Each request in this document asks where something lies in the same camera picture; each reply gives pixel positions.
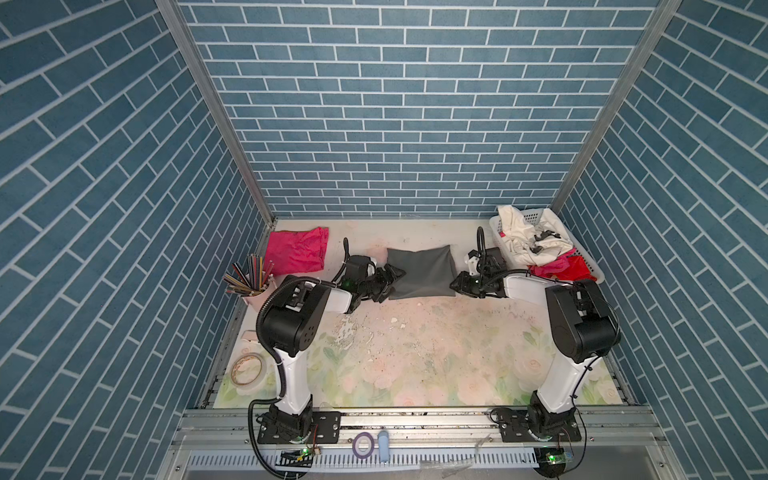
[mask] purple tape roll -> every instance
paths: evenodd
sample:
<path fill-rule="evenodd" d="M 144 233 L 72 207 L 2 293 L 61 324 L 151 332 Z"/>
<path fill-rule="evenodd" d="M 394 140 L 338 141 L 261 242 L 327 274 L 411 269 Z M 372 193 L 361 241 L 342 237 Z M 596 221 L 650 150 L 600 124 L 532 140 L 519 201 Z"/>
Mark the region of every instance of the purple tape roll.
<path fill-rule="evenodd" d="M 365 439 L 368 439 L 370 442 L 370 447 L 367 449 L 365 447 L 361 447 L 360 445 L 360 443 L 364 442 Z M 355 457 L 359 458 L 360 460 L 365 460 L 373 454 L 373 437 L 370 433 L 362 432 L 357 434 L 355 440 L 352 442 L 352 453 L 354 453 Z"/>

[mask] red cloth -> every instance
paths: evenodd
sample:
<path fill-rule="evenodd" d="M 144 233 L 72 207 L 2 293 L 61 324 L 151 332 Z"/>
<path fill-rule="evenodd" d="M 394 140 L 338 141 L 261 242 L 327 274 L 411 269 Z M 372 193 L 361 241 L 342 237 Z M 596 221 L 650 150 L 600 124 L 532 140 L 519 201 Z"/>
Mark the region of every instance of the red cloth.
<path fill-rule="evenodd" d="M 308 232 L 272 232 L 264 264 L 274 262 L 272 273 L 275 275 L 317 272 L 325 268 L 327 247 L 327 227 Z"/>
<path fill-rule="evenodd" d="M 581 255 L 574 255 L 575 251 L 576 249 L 574 248 L 560 255 L 554 262 L 547 263 L 546 265 L 532 266 L 531 272 L 534 275 L 556 278 L 558 280 L 596 280 L 584 262 L 584 258 Z"/>

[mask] pile of clothes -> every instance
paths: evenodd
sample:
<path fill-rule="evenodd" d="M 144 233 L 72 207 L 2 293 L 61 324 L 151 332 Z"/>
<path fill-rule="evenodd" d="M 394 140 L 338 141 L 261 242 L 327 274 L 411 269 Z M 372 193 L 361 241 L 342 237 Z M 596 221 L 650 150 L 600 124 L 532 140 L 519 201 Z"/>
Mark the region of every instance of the pile of clothes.
<path fill-rule="evenodd" d="M 500 206 L 498 215 L 502 242 L 515 267 L 527 267 L 534 275 L 557 280 L 595 280 L 568 229 L 552 210 L 545 208 L 535 225 L 510 205 Z"/>

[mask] light blue cylindrical object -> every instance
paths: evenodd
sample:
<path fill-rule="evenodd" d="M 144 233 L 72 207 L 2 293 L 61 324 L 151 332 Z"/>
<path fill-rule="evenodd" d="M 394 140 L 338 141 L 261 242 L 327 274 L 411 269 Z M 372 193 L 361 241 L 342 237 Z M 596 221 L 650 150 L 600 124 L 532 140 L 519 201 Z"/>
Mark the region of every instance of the light blue cylindrical object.
<path fill-rule="evenodd" d="M 389 461 L 389 433 L 386 430 L 379 432 L 379 460 Z"/>

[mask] gray cloth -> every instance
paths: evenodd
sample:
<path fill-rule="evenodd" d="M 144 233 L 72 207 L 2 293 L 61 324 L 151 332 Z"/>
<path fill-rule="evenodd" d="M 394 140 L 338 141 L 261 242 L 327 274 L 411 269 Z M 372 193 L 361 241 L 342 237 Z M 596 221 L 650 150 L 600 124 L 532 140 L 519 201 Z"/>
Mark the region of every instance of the gray cloth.
<path fill-rule="evenodd" d="M 388 248 L 386 261 L 406 272 L 403 278 L 395 282 L 395 291 L 389 297 L 392 300 L 456 295 L 451 290 L 451 282 L 456 278 L 456 267 L 450 245 L 420 252 Z"/>

